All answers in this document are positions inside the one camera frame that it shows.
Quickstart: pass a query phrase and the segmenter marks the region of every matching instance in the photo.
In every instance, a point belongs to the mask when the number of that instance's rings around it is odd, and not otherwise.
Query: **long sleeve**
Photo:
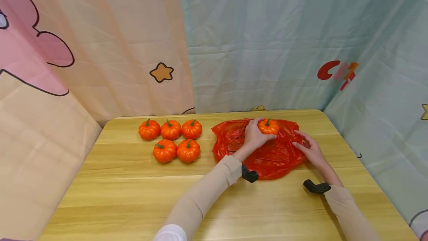
[[[324,195],[348,241],[381,240],[346,188],[332,185]]]
[[[214,202],[241,176],[241,166],[233,156],[225,156],[178,200],[163,228],[178,225],[186,233],[186,238],[192,240]]]

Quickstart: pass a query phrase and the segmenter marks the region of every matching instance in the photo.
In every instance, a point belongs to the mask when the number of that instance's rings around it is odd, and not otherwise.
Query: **fabric backdrop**
[[[316,108],[427,241],[427,2],[0,0],[0,240],[114,117]]]
[[[427,0],[181,1],[197,112],[325,109],[428,240]]]
[[[101,125],[194,107],[180,0],[31,1],[75,59],[54,71]]]

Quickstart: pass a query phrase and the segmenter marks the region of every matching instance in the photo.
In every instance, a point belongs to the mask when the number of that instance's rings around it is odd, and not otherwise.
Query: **red plastic bag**
[[[211,129],[217,136],[213,148],[217,162],[226,154],[233,154],[243,145],[245,127],[250,120],[229,120]],[[276,122],[279,125],[278,137],[265,143],[243,162],[248,170],[257,171],[260,180],[281,178],[306,159],[305,155],[292,144],[292,142],[302,144],[302,137],[294,132],[294,129],[299,129],[299,125],[280,119],[276,119]]]

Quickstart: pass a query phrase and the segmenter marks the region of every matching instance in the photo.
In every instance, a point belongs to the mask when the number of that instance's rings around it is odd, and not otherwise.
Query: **wooden table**
[[[145,142],[137,133],[147,117],[113,119],[39,240],[152,240],[181,194],[215,165],[211,127],[224,120],[260,116],[295,121],[319,143],[383,240],[416,240],[326,115],[317,110],[150,117],[160,124],[171,118],[180,123],[196,118],[202,123],[201,157],[190,165],[178,159],[167,165],[155,161],[152,149],[160,137]],[[321,181],[309,163],[274,181],[250,184],[239,179],[214,204],[194,240],[344,240],[324,197],[302,187],[306,179]]]

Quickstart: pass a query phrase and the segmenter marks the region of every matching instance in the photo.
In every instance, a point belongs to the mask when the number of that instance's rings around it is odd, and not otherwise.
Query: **pumpkin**
[[[258,123],[259,129],[263,134],[275,134],[279,133],[279,125],[275,120],[263,119]]]
[[[177,147],[177,157],[185,163],[196,161],[200,154],[201,148],[199,144],[192,139],[183,140]]]
[[[196,119],[186,121],[181,126],[181,134],[186,139],[197,139],[202,134],[202,125]]]
[[[160,140],[155,144],[153,156],[162,164],[168,163],[177,156],[177,145],[168,139]]]
[[[156,139],[160,133],[161,127],[155,120],[147,119],[138,127],[138,134],[140,134],[141,139],[147,141]]]
[[[181,126],[175,120],[166,120],[160,128],[160,135],[163,139],[175,140],[181,135]]]

